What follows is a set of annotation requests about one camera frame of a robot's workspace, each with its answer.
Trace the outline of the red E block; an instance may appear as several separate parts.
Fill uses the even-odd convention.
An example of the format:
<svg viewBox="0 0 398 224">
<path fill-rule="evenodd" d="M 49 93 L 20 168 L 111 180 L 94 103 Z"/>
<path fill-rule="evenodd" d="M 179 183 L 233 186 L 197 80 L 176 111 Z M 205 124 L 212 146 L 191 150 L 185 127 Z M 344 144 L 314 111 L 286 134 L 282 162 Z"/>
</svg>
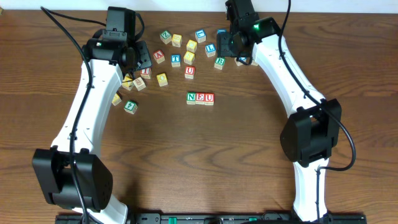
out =
<svg viewBox="0 0 398 224">
<path fill-rule="evenodd" d="M 195 93 L 195 104 L 196 105 L 205 104 L 205 93 Z"/>
</svg>

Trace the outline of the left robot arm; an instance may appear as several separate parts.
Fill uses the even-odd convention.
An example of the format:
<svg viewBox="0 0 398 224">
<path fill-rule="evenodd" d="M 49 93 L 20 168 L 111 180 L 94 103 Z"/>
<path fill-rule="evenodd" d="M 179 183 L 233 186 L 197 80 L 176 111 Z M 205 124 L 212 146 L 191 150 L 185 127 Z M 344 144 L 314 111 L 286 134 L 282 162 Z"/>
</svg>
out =
<svg viewBox="0 0 398 224">
<path fill-rule="evenodd" d="M 85 45 L 80 83 L 68 116 L 49 149 L 32 167 L 47 203 L 78 212 L 78 223 L 127 223 L 129 209 L 113 195 L 113 176 L 100 160 L 113 97 L 127 74 L 152 65 L 139 13 L 109 7 L 106 22 Z"/>
</svg>

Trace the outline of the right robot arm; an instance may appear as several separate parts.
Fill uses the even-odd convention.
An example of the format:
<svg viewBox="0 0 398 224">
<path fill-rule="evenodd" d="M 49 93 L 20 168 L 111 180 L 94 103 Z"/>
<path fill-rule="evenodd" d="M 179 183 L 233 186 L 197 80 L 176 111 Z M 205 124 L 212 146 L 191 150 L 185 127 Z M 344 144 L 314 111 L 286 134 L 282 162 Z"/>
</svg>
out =
<svg viewBox="0 0 398 224">
<path fill-rule="evenodd" d="M 225 6 L 230 27 L 217 35 L 217 54 L 244 65 L 256 63 L 266 73 L 288 117 L 280 144 L 294 165 L 294 213 L 303 222 L 323 222 L 328 214 L 324 168 L 339 133 L 325 110 L 340 119 L 341 106 L 309 82 L 288 49 L 284 28 L 273 17 L 261 19 L 251 1 L 228 0 Z"/>
</svg>

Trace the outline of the green N block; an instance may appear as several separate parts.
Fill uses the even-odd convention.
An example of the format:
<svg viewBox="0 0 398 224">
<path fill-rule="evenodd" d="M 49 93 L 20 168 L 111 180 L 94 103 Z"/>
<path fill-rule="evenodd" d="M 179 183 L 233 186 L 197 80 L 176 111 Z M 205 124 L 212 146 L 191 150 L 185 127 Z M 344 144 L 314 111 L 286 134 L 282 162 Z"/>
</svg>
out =
<svg viewBox="0 0 398 224">
<path fill-rule="evenodd" d="M 196 104 L 196 93 L 195 92 L 188 92 L 187 93 L 187 104 L 188 105 L 195 105 Z"/>
</svg>

